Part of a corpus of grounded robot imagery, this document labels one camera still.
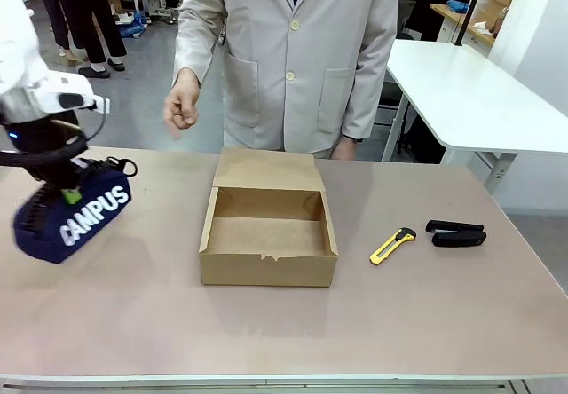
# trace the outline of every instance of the gray floor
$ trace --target gray floor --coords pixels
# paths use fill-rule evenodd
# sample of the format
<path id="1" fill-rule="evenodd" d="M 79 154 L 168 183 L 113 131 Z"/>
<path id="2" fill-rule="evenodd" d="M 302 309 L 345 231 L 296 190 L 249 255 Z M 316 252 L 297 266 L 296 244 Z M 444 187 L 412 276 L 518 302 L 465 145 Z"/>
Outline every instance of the gray floor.
<path id="1" fill-rule="evenodd" d="M 41 51 L 53 54 L 56 50 L 49 21 L 40 2 L 29 5 L 35 9 L 33 18 L 40 37 Z M 174 141 L 162 124 L 162 104 L 170 89 L 174 56 L 176 27 L 150 27 L 140 39 L 125 40 L 129 56 L 125 73 L 112 73 L 111 80 L 92 81 L 93 89 L 112 103 L 106 127 L 92 142 L 96 146 L 146 148 L 156 150 L 186 150 L 216 153 L 223 145 L 223 100 L 221 99 L 221 69 L 219 53 L 203 85 L 199 101 L 200 120 L 183 138 Z M 50 64 L 53 70 L 75 70 Z M 394 113 L 382 110 L 377 121 L 387 122 Z M 98 126 L 96 115 L 81 116 L 82 126 L 93 131 Z M 375 127 L 372 137 L 359 148 L 358 158 L 378 161 L 383 152 L 389 129 Z M 7 140 L 0 136 L 0 146 L 7 147 Z M 412 158 L 403 154 L 403 162 Z M 520 217 L 511 216 L 517 229 L 539 255 L 558 283 L 568 292 L 568 217 Z M 532 392 L 566 393 L 568 381 L 542 380 L 530 382 Z"/>

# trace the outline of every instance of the beige jacket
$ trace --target beige jacket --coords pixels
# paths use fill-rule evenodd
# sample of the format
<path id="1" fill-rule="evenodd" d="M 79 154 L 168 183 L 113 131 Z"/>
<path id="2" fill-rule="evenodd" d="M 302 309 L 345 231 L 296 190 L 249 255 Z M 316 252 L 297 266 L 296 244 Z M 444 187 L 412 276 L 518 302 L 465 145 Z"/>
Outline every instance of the beige jacket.
<path id="1" fill-rule="evenodd" d="M 184 0 L 174 77 L 200 81 L 226 18 L 225 130 L 251 148 L 313 153 L 367 138 L 398 0 Z"/>

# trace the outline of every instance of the man's left hand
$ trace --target man's left hand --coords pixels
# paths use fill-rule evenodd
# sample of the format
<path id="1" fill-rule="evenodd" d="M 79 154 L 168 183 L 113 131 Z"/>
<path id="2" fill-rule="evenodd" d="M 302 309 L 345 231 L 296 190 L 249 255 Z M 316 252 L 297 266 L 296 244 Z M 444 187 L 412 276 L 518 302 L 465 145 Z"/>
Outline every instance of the man's left hand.
<path id="1" fill-rule="evenodd" d="M 351 138 L 342 137 L 337 143 L 331 158 L 336 161 L 354 161 L 357 152 L 357 142 Z"/>

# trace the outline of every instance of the black pants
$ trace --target black pants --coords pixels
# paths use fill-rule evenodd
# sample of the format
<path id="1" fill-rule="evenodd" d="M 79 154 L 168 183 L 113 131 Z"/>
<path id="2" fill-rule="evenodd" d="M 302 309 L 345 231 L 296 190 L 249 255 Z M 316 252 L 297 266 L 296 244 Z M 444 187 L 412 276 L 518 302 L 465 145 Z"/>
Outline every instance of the black pants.
<path id="1" fill-rule="evenodd" d="M 45 5 L 45 10 L 50 18 L 53 35 L 55 36 L 55 42 L 57 45 L 66 50 L 70 49 L 69 31 L 67 29 L 68 23 L 75 46 L 80 49 L 84 48 L 83 41 L 81 40 L 77 29 L 77 23 L 71 20 L 72 16 L 69 11 L 67 0 L 43 0 L 43 5 Z"/>
<path id="2" fill-rule="evenodd" d="M 108 0 L 67 0 L 72 12 L 73 22 L 79 30 L 85 50 L 91 63 L 104 63 L 105 52 L 97 35 L 92 14 L 97 17 L 100 30 L 105 37 L 106 46 L 113 57 L 126 55 L 118 27 L 114 23 L 113 14 Z"/>

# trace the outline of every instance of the yellow box cutter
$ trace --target yellow box cutter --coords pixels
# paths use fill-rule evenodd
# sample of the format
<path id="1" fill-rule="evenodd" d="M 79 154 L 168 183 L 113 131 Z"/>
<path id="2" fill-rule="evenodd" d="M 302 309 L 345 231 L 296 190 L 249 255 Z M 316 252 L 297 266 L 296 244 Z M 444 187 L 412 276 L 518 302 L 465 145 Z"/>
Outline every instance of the yellow box cutter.
<path id="1" fill-rule="evenodd" d="M 406 227 L 402 227 L 400 230 L 395 232 L 390 239 L 384 242 L 384 244 L 378 248 L 373 255 L 370 256 L 371 263 L 373 265 L 378 265 L 385 259 L 387 259 L 392 252 L 400 245 L 406 241 L 412 241 L 416 239 L 416 232 Z M 386 252 L 384 251 L 388 248 L 392 242 L 395 242 Z"/>

